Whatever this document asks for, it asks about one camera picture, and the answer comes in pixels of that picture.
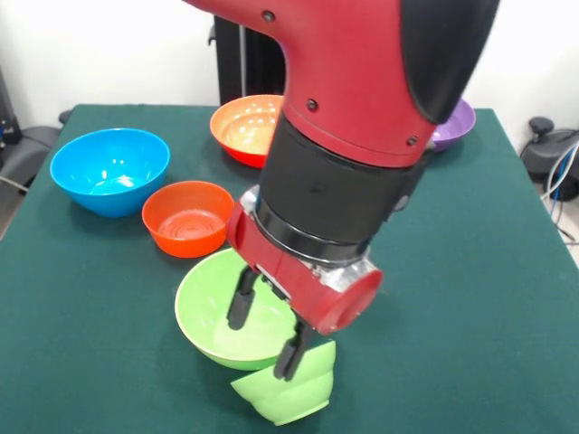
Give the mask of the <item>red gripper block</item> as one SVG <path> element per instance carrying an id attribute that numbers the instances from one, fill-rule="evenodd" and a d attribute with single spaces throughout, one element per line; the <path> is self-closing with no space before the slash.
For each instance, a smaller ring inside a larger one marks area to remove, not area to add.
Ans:
<path id="1" fill-rule="evenodd" d="M 273 370 L 279 380 L 293 379 L 308 350 L 312 327 L 322 335 L 348 327 L 372 303 L 383 280 L 382 270 L 366 258 L 344 268 L 327 269 L 279 249 L 266 239 L 240 203 L 234 205 L 227 237 L 251 266 L 242 270 L 237 281 L 227 312 L 228 326 L 232 330 L 244 327 L 255 296 L 256 271 L 272 281 L 307 322 L 295 324 L 295 335 L 280 352 Z"/>

